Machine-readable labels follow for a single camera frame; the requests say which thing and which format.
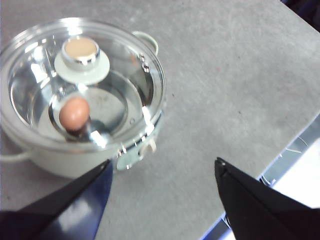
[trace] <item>egg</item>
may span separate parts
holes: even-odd
[[[90,107],[83,97],[69,99],[61,108],[59,120],[61,125],[70,132],[80,130],[88,121]]]

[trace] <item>gray countertop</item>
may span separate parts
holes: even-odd
[[[64,17],[151,34],[166,75],[157,151],[114,176],[96,239],[198,239],[224,211],[215,157],[257,177],[319,112],[319,33],[278,0],[4,0],[2,44]],[[67,182],[2,163],[1,207]]]

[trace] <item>egg cooker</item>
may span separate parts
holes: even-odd
[[[150,35],[85,18],[18,34],[1,52],[1,127],[23,152],[1,160],[30,159],[70,178],[106,159],[119,171],[131,168],[156,149],[165,93],[157,54]],[[73,97],[90,107],[78,135],[59,120]]]

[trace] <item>glass lid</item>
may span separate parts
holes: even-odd
[[[115,26],[64,18],[32,27],[1,53],[4,127],[59,150],[134,144],[160,117],[165,80],[153,52]]]

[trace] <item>metal knob cap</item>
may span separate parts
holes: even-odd
[[[62,45],[62,58],[66,66],[77,71],[89,71],[97,66],[100,56],[98,44],[88,37],[69,38]]]

